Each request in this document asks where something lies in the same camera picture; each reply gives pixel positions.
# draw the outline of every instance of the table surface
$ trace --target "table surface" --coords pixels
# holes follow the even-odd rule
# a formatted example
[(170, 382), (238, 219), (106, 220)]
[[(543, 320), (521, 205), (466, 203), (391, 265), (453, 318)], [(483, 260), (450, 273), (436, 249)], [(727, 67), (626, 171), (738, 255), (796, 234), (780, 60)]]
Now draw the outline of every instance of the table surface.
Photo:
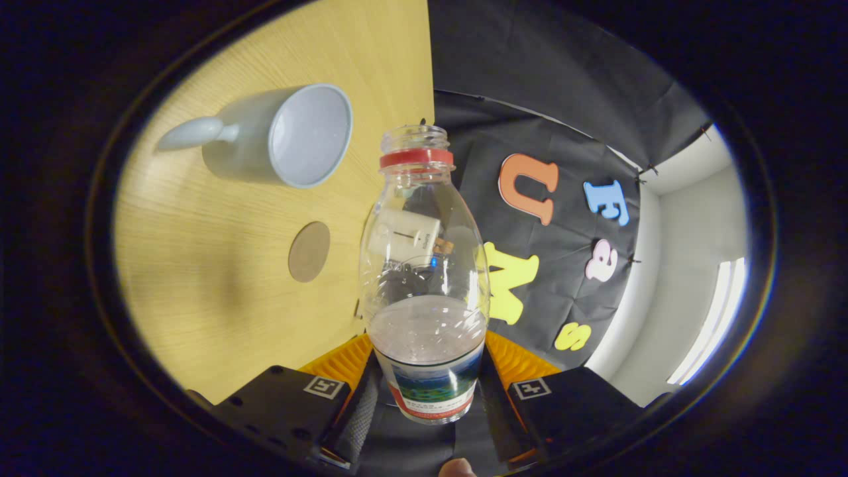
[[(329, 82), (354, 108), (336, 173), (307, 189), (213, 176), (201, 149), (159, 152), (183, 121), (279, 87)], [(273, 364), (299, 368), (364, 330), (354, 316), (359, 243), (382, 188), (382, 134), (433, 121), (426, 0), (320, 0), (233, 43), (153, 114), (128, 158), (114, 215), (120, 286), (150, 351), (213, 403)], [(309, 283), (288, 271), (298, 231), (331, 233)]]

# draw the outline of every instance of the plastic bottle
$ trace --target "plastic bottle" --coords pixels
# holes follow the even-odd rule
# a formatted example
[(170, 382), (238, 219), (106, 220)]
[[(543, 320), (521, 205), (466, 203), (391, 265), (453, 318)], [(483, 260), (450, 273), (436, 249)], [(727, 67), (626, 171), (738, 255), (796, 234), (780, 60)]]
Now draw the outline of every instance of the plastic bottle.
[(360, 251), (368, 334), (401, 412), (422, 424), (468, 411), (488, 324), (486, 255), (448, 145), (435, 126), (383, 136), (386, 185)]

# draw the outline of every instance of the bottle neck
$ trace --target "bottle neck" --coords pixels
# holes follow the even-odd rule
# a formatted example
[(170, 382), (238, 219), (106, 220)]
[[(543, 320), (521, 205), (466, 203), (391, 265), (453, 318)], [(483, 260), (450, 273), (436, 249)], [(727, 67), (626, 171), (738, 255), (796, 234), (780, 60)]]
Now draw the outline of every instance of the bottle neck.
[(453, 165), (444, 162), (418, 162), (383, 167), (380, 172), (386, 176), (386, 182), (408, 187), (413, 182), (450, 182)]
[(449, 182), (454, 156), (438, 126), (402, 126), (382, 137), (380, 172), (389, 182)]

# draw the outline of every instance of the orange letter u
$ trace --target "orange letter u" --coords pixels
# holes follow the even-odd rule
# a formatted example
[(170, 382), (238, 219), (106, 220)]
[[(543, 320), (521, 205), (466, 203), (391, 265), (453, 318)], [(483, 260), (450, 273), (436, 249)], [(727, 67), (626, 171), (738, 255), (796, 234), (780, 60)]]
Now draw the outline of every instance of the orange letter u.
[(560, 181), (559, 168), (556, 164), (545, 164), (524, 154), (511, 154), (500, 166), (498, 189), (504, 202), (518, 210), (538, 217), (542, 225), (548, 225), (554, 217), (554, 201), (545, 199), (544, 202), (539, 202), (526, 195), (519, 194), (516, 190), (516, 178), (518, 176), (530, 177), (547, 186), (548, 192), (554, 192), (556, 184)]

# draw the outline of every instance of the window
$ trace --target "window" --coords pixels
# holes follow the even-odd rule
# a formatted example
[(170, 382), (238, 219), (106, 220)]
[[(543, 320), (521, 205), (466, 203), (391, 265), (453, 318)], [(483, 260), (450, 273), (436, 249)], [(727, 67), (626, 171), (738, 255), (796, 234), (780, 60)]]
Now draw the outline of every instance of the window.
[(736, 316), (747, 275), (744, 257), (719, 264), (716, 289), (712, 294), (712, 303), (706, 314), (704, 326), (700, 329), (689, 353), (668, 378), (669, 384), (686, 384), (710, 359)]

